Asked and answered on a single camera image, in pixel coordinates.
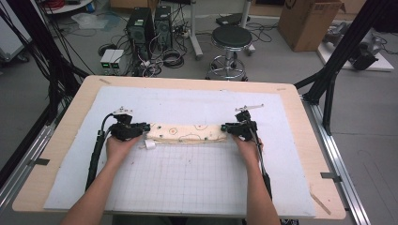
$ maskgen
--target black stool seat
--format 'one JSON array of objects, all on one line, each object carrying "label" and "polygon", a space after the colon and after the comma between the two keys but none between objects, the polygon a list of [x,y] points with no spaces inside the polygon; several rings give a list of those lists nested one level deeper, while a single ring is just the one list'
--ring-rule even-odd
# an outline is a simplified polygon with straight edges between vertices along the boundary
[{"label": "black stool seat", "polygon": [[212,38],[220,47],[243,48],[252,43],[252,34],[248,30],[232,25],[216,28]]}]

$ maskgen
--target stool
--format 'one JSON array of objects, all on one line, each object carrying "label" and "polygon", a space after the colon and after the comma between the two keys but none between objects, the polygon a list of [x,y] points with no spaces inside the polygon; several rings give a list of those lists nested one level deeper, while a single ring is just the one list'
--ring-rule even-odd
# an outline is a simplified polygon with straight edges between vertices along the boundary
[{"label": "stool", "polygon": [[206,79],[210,80],[209,75],[214,74],[228,80],[242,76],[243,82],[248,81],[245,66],[237,59],[237,52],[252,44],[252,34],[238,26],[224,25],[213,31],[211,42],[225,50],[225,55],[219,55],[213,59]]}]

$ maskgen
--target forearm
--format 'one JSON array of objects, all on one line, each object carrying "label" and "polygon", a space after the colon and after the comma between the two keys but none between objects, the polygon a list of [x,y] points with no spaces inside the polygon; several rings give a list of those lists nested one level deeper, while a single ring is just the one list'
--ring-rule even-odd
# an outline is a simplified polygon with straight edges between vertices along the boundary
[{"label": "forearm", "polygon": [[91,184],[90,188],[73,205],[61,224],[100,224],[117,168],[116,165],[105,164],[105,167]]},{"label": "forearm", "polygon": [[280,224],[278,214],[268,195],[257,163],[247,166],[248,196],[247,221],[249,225]]}]

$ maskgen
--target hand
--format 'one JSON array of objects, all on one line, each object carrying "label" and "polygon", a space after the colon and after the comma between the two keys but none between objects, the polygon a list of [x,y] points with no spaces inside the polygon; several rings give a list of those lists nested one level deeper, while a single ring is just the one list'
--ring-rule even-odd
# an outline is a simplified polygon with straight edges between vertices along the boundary
[{"label": "hand", "polygon": [[[249,165],[257,165],[258,164],[258,150],[255,142],[253,141],[242,141],[238,136],[232,135],[232,138],[237,143],[237,147],[239,149],[240,154],[242,155],[243,159],[245,160],[246,166]],[[258,139],[261,144],[261,148],[264,147],[263,142],[261,139]]]},{"label": "hand", "polygon": [[124,158],[129,154],[131,148],[140,140],[140,138],[141,136],[122,142],[114,136],[109,137],[106,141],[106,155],[108,157],[108,161],[106,163],[119,167]]}]

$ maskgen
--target computer tower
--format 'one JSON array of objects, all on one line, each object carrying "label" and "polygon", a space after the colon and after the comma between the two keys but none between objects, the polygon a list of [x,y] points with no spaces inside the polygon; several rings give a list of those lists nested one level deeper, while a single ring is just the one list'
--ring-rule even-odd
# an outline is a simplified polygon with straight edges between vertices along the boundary
[{"label": "computer tower", "polygon": [[155,31],[158,37],[158,49],[173,48],[172,10],[167,6],[157,6],[155,11]]},{"label": "computer tower", "polygon": [[149,46],[149,43],[155,38],[155,29],[150,8],[135,7],[131,12],[126,30],[136,53],[143,60],[151,59],[155,43],[152,43],[151,46]]}]

